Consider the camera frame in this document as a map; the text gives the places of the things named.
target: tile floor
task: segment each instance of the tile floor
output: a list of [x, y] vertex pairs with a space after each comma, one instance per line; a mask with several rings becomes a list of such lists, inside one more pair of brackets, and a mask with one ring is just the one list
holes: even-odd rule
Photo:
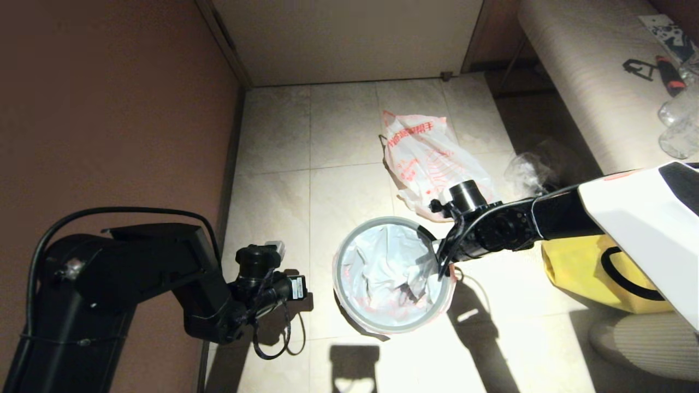
[[[459, 263], [463, 281], [449, 312], [388, 341], [360, 335], [333, 296], [333, 256], [348, 233], [397, 215], [437, 237], [449, 230], [417, 217], [396, 197], [382, 164], [382, 110], [446, 116], [509, 200], [503, 172], [512, 145], [480, 73], [449, 82], [400, 80], [259, 88], [247, 95], [224, 244], [224, 275], [235, 279], [238, 248], [283, 240], [283, 269], [313, 293], [311, 312], [293, 310], [290, 353], [259, 359], [249, 340], [212, 345], [207, 392], [638, 392], [648, 380], [620, 371], [593, 380], [603, 362], [586, 342], [589, 324], [615, 316], [551, 286], [540, 251], [501, 252]], [[469, 317], [476, 310], [475, 316]], [[273, 313], [261, 324], [282, 326]], [[279, 331], [261, 331], [267, 353]], [[625, 387], [622, 381], [630, 380]]]

